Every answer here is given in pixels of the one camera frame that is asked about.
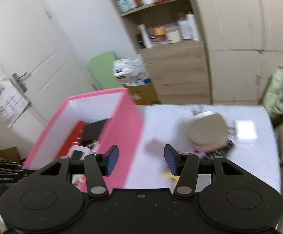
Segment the door handle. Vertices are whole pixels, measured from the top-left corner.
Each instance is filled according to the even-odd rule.
[[[261,74],[257,73],[256,74],[256,80],[255,80],[255,85],[258,86],[260,84],[260,80],[261,80]]]
[[[24,80],[26,79],[22,79],[24,78],[26,75],[28,74],[28,72],[25,72],[22,76],[18,76],[17,73],[13,73],[11,75],[11,77],[13,78],[13,80],[15,81],[15,83],[20,87],[20,89],[25,93],[27,92],[27,87],[24,84]]]

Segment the yellow object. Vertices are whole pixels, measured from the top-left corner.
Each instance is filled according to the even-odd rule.
[[[179,180],[179,176],[174,176],[171,172],[166,172],[166,173],[163,173],[162,175],[163,177],[165,178],[171,178],[173,179],[173,185],[174,187],[176,186],[178,180]]]
[[[154,28],[155,36],[165,35],[165,28],[164,27],[156,27]]]

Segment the green board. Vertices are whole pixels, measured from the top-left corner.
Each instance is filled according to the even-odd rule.
[[[98,55],[89,60],[89,68],[104,89],[123,87],[113,76],[113,62],[117,57],[112,52]]]

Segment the white wall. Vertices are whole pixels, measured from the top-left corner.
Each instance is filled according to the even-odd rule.
[[[83,62],[113,51],[119,59],[136,52],[110,0],[45,0]],[[26,156],[43,130],[32,110],[8,129],[0,120],[0,149],[17,146]]]
[[[11,129],[0,119],[0,150],[17,147],[24,158],[43,129],[44,126],[37,121],[30,109],[18,118]]]
[[[84,61],[113,51],[121,58],[136,55],[111,0],[47,0],[76,54]]]

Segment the metal screw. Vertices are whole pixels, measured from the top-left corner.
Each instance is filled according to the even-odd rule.
[[[180,194],[189,194],[192,192],[192,189],[190,187],[178,187],[176,191]]]
[[[97,186],[97,187],[92,187],[90,189],[90,192],[93,194],[103,194],[107,189],[105,187]]]

